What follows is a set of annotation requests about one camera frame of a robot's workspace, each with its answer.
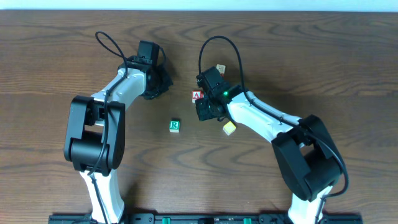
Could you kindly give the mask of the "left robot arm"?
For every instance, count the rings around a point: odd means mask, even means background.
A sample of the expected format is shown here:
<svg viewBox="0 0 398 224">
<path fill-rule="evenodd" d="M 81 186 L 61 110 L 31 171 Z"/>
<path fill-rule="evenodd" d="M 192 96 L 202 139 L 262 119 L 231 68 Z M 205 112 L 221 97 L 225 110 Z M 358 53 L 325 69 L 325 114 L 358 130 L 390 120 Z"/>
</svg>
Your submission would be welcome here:
<svg viewBox="0 0 398 224">
<path fill-rule="evenodd" d="M 116 76 L 91 96 L 72 99 L 64 157 L 86 183 L 92 212 L 89 223 L 120 223 L 125 204 L 119 191 L 117 169 L 126 137 L 126 111 L 138 97 L 153 100 L 171 86 L 158 44 L 140 41 L 136 55 L 124 59 Z"/>
</svg>

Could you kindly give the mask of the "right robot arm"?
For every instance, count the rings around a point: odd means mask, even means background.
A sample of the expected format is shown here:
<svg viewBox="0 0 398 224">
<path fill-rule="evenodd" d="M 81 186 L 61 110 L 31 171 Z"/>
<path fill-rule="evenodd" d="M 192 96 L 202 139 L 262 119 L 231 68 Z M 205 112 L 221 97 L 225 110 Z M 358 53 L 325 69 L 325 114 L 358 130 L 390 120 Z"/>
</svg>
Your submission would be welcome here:
<svg viewBox="0 0 398 224">
<path fill-rule="evenodd" d="M 346 167 L 323 121 L 283 113 L 240 85 L 231 86 L 211 67 L 197 76 L 204 92 L 195 106 L 201 121 L 216 118 L 243 124 L 272 144 L 282 178 L 292 191 L 293 223 L 320 223 L 331 190 Z"/>
</svg>

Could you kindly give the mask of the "red letter A block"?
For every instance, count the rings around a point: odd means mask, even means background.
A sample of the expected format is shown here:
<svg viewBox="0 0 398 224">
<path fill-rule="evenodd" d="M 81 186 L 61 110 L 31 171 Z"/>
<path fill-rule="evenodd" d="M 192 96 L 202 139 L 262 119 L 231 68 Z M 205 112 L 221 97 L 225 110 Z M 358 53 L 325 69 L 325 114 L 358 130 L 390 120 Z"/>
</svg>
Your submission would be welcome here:
<svg viewBox="0 0 398 224">
<path fill-rule="evenodd" d="M 192 91 L 192 102 L 196 102 L 196 100 L 204 97 L 204 93 L 201 90 L 193 90 Z"/>
</svg>

